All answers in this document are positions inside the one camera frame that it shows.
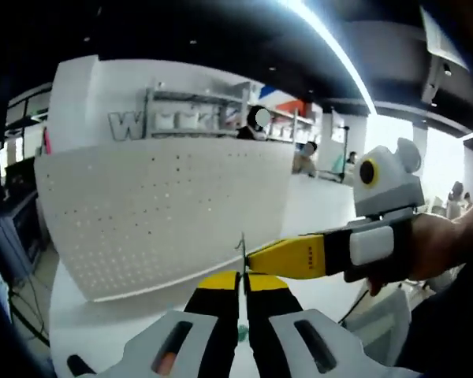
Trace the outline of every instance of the chair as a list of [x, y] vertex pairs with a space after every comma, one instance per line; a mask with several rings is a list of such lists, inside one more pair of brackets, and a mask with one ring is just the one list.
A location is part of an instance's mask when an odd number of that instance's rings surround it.
[[411, 321], [406, 294], [396, 289], [366, 313], [346, 319], [342, 326], [361, 339], [369, 358], [385, 366], [394, 366]]

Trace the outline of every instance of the yellow lens ring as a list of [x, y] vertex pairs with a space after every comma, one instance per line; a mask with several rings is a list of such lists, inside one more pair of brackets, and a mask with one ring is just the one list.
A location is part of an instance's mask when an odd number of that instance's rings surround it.
[[378, 182], [378, 164], [369, 158], [359, 167], [359, 178], [367, 187], [373, 187]]

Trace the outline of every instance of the ceiling light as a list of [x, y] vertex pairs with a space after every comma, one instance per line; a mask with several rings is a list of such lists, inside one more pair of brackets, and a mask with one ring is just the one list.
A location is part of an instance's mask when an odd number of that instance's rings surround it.
[[345, 69], [348, 71], [349, 75], [356, 83], [359, 92], [363, 96], [363, 99], [370, 110], [370, 113], [377, 114], [377, 109], [373, 101], [371, 100], [370, 92], [364, 85], [363, 79], [359, 76], [359, 73], [354, 67], [354, 64], [349, 59], [348, 55], [341, 48], [340, 43], [331, 35], [327, 27], [320, 21], [320, 19], [313, 13], [306, 5], [304, 5], [301, 0], [278, 0], [283, 6], [289, 8], [291, 11], [296, 13], [301, 17], [307, 24], [309, 24], [317, 34], [324, 39], [328, 44], [330, 49], [337, 55], [338, 59], [341, 61], [341, 64], [344, 65]]
[[470, 134], [466, 134], [465, 136], [461, 136], [459, 138], [459, 140], [465, 141], [465, 140], [469, 140], [469, 139], [472, 139], [472, 138], [473, 138], [473, 132], [471, 132]]
[[446, 63], [443, 64], [443, 72], [444, 72], [447, 76], [452, 76], [452, 71], [450, 71], [450, 67], [449, 67], [449, 65], [447, 65]]

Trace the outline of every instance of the green object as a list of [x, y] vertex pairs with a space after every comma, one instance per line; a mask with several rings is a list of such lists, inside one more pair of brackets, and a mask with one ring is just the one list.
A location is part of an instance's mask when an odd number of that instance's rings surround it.
[[341, 173], [344, 169], [344, 155], [340, 155], [338, 159], [334, 162], [331, 172]]
[[247, 334], [249, 333], [249, 327], [247, 325], [239, 325], [238, 326], [238, 342], [241, 343], [245, 341], [247, 338]]

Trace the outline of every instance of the camera with eye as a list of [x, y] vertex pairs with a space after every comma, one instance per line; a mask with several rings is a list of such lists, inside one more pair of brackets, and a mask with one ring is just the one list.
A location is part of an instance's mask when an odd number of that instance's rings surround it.
[[399, 209], [417, 208], [424, 204], [417, 146], [399, 138], [393, 154], [378, 146], [365, 154], [354, 168], [354, 202], [356, 216], [379, 217]]

